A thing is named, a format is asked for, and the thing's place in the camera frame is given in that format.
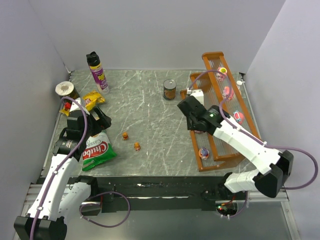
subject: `spray can label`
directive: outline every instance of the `spray can label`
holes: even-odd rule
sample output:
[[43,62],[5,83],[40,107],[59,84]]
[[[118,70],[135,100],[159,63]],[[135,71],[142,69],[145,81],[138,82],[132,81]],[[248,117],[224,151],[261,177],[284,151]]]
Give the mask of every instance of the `spray can label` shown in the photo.
[[107,83],[107,79],[101,63],[97,66],[89,66],[89,67],[92,72],[93,79],[96,85],[99,86],[103,92],[108,92],[109,91],[108,83]]

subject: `small orange figurine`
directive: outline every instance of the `small orange figurine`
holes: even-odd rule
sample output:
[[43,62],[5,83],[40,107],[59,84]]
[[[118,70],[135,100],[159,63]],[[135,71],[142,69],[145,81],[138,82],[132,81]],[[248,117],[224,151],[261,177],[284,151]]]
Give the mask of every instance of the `small orange figurine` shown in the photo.
[[122,133],[122,137],[123,137],[123,140],[128,140],[128,133],[125,131],[124,133]]
[[134,148],[136,151],[140,150],[140,144],[137,141],[134,143]]

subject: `purple spray can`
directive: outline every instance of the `purple spray can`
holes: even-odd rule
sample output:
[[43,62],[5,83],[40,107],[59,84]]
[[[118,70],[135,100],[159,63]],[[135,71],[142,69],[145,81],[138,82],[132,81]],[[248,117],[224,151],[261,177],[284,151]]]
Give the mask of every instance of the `purple spray can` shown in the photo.
[[93,51],[86,55],[86,61],[89,65],[96,87],[101,94],[107,94],[109,92],[109,85],[102,68],[99,56]]

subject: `yellow snack bag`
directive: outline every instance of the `yellow snack bag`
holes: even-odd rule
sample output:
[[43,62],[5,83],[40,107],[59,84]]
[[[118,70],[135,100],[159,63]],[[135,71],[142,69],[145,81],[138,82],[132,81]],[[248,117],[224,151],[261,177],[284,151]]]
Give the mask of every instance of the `yellow snack bag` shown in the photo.
[[[83,96],[85,108],[90,112],[97,104],[104,103],[105,98],[97,91],[89,92]],[[62,114],[69,116],[70,108],[66,105],[59,111]]]
[[105,98],[97,91],[89,92],[83,96],[85,108],[90,112],[96,104],[104,103]]

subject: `marble tabletop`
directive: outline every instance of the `marble tabletop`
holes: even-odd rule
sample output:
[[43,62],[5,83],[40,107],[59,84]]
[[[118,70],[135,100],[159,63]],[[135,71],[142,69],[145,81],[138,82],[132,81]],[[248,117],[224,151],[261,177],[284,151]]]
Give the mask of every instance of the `marble tabletop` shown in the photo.
[[[80,160],[72,177],[89,176],[223,176],[228,172],[240,173],[254,169],[248,161],[237,167],[199,172],[186,118],[178,109],[182,100],[180,91],[190,84],[190,70],[106,70],[110,86],[106,103],[99,107],[112,119],[107,129],[113,150],[117,156],[89,171],[82,171]],[[233,74],[235,80],[240,75]],[[176,81],[174,100],[163,98],[163,82]],[[70,75],[80,96],[97,90],[89,70],[77,70]],[[250,103],[244,86],[240,87],[242,97]],[[59,115],[50,151],[45,161],[42,176],[48,174],[53,145],[61,130],[67,126],[67,117]],[[122,133],[127,132],[129,139],[124,141]],[[139,142],[140,151],[135,151],[134,143]]]

